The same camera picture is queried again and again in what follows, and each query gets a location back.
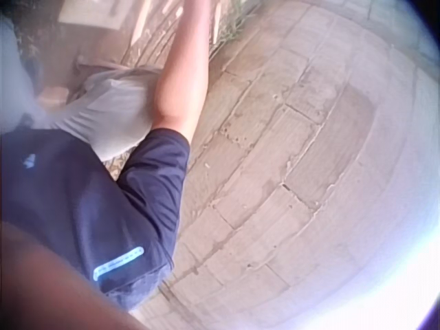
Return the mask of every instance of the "ground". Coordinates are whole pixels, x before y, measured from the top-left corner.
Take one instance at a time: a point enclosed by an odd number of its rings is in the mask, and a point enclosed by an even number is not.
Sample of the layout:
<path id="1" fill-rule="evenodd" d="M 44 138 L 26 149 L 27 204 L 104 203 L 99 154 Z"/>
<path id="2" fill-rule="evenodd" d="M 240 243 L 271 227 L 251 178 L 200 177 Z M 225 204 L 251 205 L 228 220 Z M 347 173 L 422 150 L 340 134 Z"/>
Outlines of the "ground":
<path id="1" fill-rule="evenodd" d="M 79 42 L 105 58 L 114 34 Z M 158 39 L 105 59 L 163 64 Z M 383 282 L 438 222 L 438 65 L 400 1 L 264 1 L 211 61 L 175 270 L 133 315 L 302 329 Z"/>

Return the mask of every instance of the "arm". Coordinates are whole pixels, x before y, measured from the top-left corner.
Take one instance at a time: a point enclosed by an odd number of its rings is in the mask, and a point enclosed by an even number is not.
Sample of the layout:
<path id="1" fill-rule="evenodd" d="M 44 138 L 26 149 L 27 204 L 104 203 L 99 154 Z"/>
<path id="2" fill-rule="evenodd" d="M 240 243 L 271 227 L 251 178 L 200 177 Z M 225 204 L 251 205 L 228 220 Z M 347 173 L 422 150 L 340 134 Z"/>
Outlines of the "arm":
<path id="1" fill-rule="evenodd" d="M 190 143 L 208 90 L 210 0 L 185 0 L 173 46 L 157 84 L 153 129 Z"/>
<path id="2" fill-rule="evenodd" d="M 57 255 L 7 223 L 1 223 L 0 294 L 2 329 L 146 330 Z"/>

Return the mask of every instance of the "stone tile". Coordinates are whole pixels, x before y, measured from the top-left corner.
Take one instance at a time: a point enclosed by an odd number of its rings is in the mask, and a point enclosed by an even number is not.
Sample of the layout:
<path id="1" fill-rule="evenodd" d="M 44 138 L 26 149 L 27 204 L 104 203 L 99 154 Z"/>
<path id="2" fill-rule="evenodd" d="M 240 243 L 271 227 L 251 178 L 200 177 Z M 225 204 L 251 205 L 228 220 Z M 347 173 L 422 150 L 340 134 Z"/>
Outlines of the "stone tile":
<path id="1" fill-rule="evenodd" d="M 232 227 L 238 228 L 269 197 L 315 134 L 316 127 L 300 114 L 286 109 L 276 112 L 268 130 L 215 201 L 215 208 Z"/>
<path id="2" fill-rule="evenodd" d="M 408 75 L 413 80 L 413 71 Z M 402 87 L 393 78 L 383 103 L 378 107 L 360 162 L 375 171 L 386 183 L 390 180 L 394 167 L 404 147 L 413 114 L 413 91 Z"/>
<path id="3" fill-rule="evenodd" d="M 353 226 L 351 235 L 346 237 L 350 253 L 360 265 L 366 265 L 375 254 L 381 253 L 381 245 L 399 223 L 409 218 L 413 221 L 419 219 L 420 223 L 425 221 L 423 217 L 414 217 L 417 208 L 429 205 L 429 198 L 421 198 L 420 185 L 424 181 L 421 176 L 426 175 L 421 174 L 424 170 L 416 159 L 416 154 L 406 147 L 386 190 L 363 221 L 358 221 Z"/>
<path id="4" fill-rule="evenodd" d="M 185 243 L 178 241 L 173 256 L 173 262 L 174 270 L 169 280 L 172 283 L 195 267 L 197 259 L 190 252 Z"/>
<path id="5" fill-rule="evenodd" d="M 283 41 L 283 48 L 310 58 L 324 40 L 335 16 L 313 7 Z"/>
<path id="6" fill-rule="evenodd" d="M 212 137 L 231 114 L 234 106 L 248 88 L 249 83 L 239 77 L 224 73 L 212 86 L 199 119 L 191 144 L 190 166 L 203 152 L 204 144 Z"/>
<path id="7" fill-rule="evenodd" d="M 229 63 L 249 43 L 249 41 L 260 31 L 261 20 L 252 16 L 243 24 L 239 35 L 226 43 L 210 61 L 209 86 L 215 84 L 225 71 Z"/>
<path id="8" fill-rule="evenodd" d="M 345 63 L 335 63 L 331 58 L 319 56 L 294 85 L 287 104 L 322 124 L 336 103 L 348 74 L 349 67 Z"/>
<path id="9" fill-rule="evenodd" d="M 286 283 L 265 266 L 203 301 L 197 306 L 197 315 L 202 322 L 219 322 L 271 300 L 286 289 Z"/>
<path id="10" fill-rule="evenodd" d="M 254 80 L 275 53 L 281 40 L 281 36 L 266 31 L 258 33 L 228 65 L 226 71 L 244 79 Z"/>
<path id="11" fill-rule="evenodd" d="M 440 61 L 439 47 L 428 31 L 422 31 L 420 34 L 419 51 L 432 61 Z"/>
<path id="12" fill-rule="evenodd" d="M 417 159 L 426 171 L 438 171 L 439 83 L 417 69 L 415 89 L 414 116 L 408 143 L 417 150 Z"/>
<path id="13" fill-rule="evenodd" d="M 177 312 L 148 320 L 145 325 L 151 330 L 196 330 L 196 328 L 194 328 L 183 318 L 182 315 Z"/>
<path id="14" fill-rule="evenodd" d="M 283 41 L 283 48 L 310 58 L 323 39 L 323 34 L 297 26 Z"/>
<path id="15" fill-rule="evenodd" d="M 380 38 L 366 32 L 362 53 L 353 66 L 349 83 L 378 105 L 386 95 L 391 69 L 389 46 Z"/>
<path id="16" fill-rule="evenodd" d="M 335 258 L 341 253 L 353 265 L 353 258 L 345 246 L 347 237 L 359 239 L 359 236 L 352 235 L 352 231 L 356 226 L 369 226 L 365 217 L 380 200 L 382 192 L 382 185 L 374 174 L 354 163 L 301 236 L 287 244 L 268 265 L 292 286 L 303 283 L 319 264 L 327 257 L 331 258 L 332 250 Z M 343 226 L 338 225 L 341 219 L 344 219 Z"/>
<path id="17" fill-rule="evenodd" d="M 184 187 L 181 230 L 185 230 L 238 168 L 245 151 L 216 135 L 189 172 Z"/>
<path id="18" fill-rule="evenodd" d="M 389 29 L 393 26 L 394 11 L 394 7 L 374 1 L 371 5 L 369 19 L 373 22 L 381 23 Z"/>
<path id="19" fill-rule="evenodd" d="M 334 13 L 314 6 L 307 11 L 298 26 L 325 34 L 330 30 L 336 18 Z"/>
<path id="20" fill-rule="evenodd" d="M 310 218 L 310 209 L 280 186 L 206 261 L 206 267 L 223 284 L 235 281 L 264 265 Z"/>
<path id="21" fill-rule="evenodd" d="M 319 208 L 331 187 L 364 145 L 375 107 L 348 85 L 315 142 L 287 177 L 287 185 L 311 208 Z"/>
<path id="22" fill-rule="evenodd" d="M 391 29 L 396 36 L 404 40 L 405 44 L 411 46 L 417 46 L 419 41 L 420 25 L 415 15 L 414 13 L 402 14 L 395 11 Z"/>
<path id="23" fill-rule="evenodd" d="M 337 63 L 348 63 L 357 50 L 362 28 L 347 19 L 339 18 L 318 50 L 319 56 L 331 58 Z"/>
<path id="24" fill-rule="evenodd" d="M 131 312 L 140 322 L 157 318 L 171 313 L 174 307 L 166 297 L 158 292 L 154 297 L 149 298 L 144 304 L 138 307 L 134 312 Z"/>
<path id="25" fill-rule="evenodd" d="M 293 283 L 299 281 L 300 278 L 302 281 L 300 285 L 293 286 L 274 299 L 248 311 L 247 314 L 260 327 L 275 327 L 308 309 L 316 308 L 321 301 L 332 295 L 359 271 L 353 257 L 342 245 L 328 249 L 323 255 L 318 255 L 311 251 L 301 250 L 307 242 L 296 241 L 296 243 L 297 245 L 292 242 L 292 250 L 305 253 L 305 257 L 298 261 L 298 267 L 303 273 L 294 272 L 292 275 L 286 275 L 292 279 Z M 289 259 L 287 263 L 292 264 L 292 259 Z"/>
<path id="26" fill-rule="evenodd" d="M 370 10 L 370 3 L 371 0 L 360 0 L 360 1 L 348 0 L 344 4 L 344 7 L 354 11 L 355 17 L 357 19 L 367 19 Z"/>
<path id="27" fill-rule="evenodd" d="M 272 16 L 275 19 L 289 19 L 298 22 L 310 5 L 297 1 L 284 1 L 282 5 L 276 9 Z"/>
<path id="28" fill-rule="evenodd" d="M 345 0 L 323 0 L 325 3 L 330 3 L 331 5 L 341 6 L 344 4 Z"/>
<path id="29" fill-rule="evenodd" d="M 222 134 L 242 148 L 252 148 L 306 64 L 300 56 L 278 50 L 234 115 L 221 128 Z"/>
<path id="30" fill-rule="evenodd" d="M 432 178 L 439 169 L 439 85 L 418 69 L 415 87 L 414 112 L 393 176 L 365 223 L 354 229 L 362 236 L 347 239 L 352 255 L 368 262 L 379 278 L 438 226 L 439 181 Z"/>
<path id="31" fill-rule="evenodd" d="M 201 266 L 174 284 L 171 289 L 182 302 L 194 305 L 221 288 L 221 283 L 205 266 Z"/>
<path id="32" fill-rule="evenodd" d="M 200 217 L 185 231 L 181 241 L 198 261 L 202 261 L 231 233 L 231 226 L 218 212 L 207 207 Z"/>
<path id="33" fill-rule="evenodd" d="M 316 256 L 324 256 L 327 249 L 344 245 L 353 228 L 366 221 L 367 214 L 383 191 L 384 187 L 375 174 L 354 162 L 301 237 Z"/>
<path id="34" fill-rule="evenodd" d="M 399 0 L 374 0 L 373 3 L 378 3 L 383 6 L 388 6 L 388 7 L 396 7 L 396 4 L 398 1 Z"/>
<path id="35" fill-rule="evenodd" d="M 414 63 L 395 48 L 391 48 L 390 64 L 393 78 L 396 79 L 399 88 L 405 89 L 408 92 L 411 90 L 411 94 L 413 94 Z"/>

